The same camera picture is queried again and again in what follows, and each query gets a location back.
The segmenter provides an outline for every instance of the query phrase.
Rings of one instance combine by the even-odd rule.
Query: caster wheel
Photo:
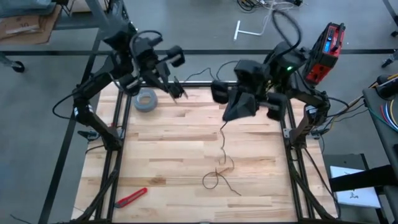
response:
[[[22,62],[15,61],[15,63],[18,64],[20,67],[12,67],[12,69],[14,69],[14,71],[16,71],[17,73],[22,73],[25,71],[25,66]]]
[[[384,63],[381,65],[382,68],[386,68],[389,64],[392,63],[391,59],[387,59],[384,61]]]

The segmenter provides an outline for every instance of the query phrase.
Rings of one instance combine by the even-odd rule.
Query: cardboard box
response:
[[[42,32],[40,16],[15,16],[4,18],[0,22],[0,39],[13,37],[21,33]]]
[[[102,7],[102,10],[106,10],[107,4],[105,3],[107,0],[98,0],[99,4]],[[69,0],[68,8],[72,8],[71,12],[91,12],[85,0]]]
[[[60,14],[61,6],[56,6],[54,11],[48,16],[41,16],[41,26],[42,32],[34,33],[34,34],[26,34],[21,33],[17,34],[14,37],[8,37],[6,39],[0,40],[0,44],[44,44],[47,43],[50,39],[52,29],[54,28],[54,24],[58,19],[58,15]]]

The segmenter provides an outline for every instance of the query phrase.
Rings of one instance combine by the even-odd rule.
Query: table leg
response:
[[[377,167],[356,174],[329,179],[331,191],[361,189],[384,185],[397,185],[391,165]]]

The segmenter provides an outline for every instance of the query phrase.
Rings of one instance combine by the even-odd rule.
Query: gray duct tape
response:
[[[150,98],[149,102],[146,104],[140,103],[143,98]],[[140,112],[150,112],[154,110],[157,106],[157,96],[154,90],[151,89],[141,89],[136,97],[134,97],[134,106]]]

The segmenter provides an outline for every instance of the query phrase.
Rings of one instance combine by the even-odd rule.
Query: duct tape roll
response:
[[[134,106],[140,112],[150,112],[157,106],[157,96],[154,90],[143,88],[134,98]]]

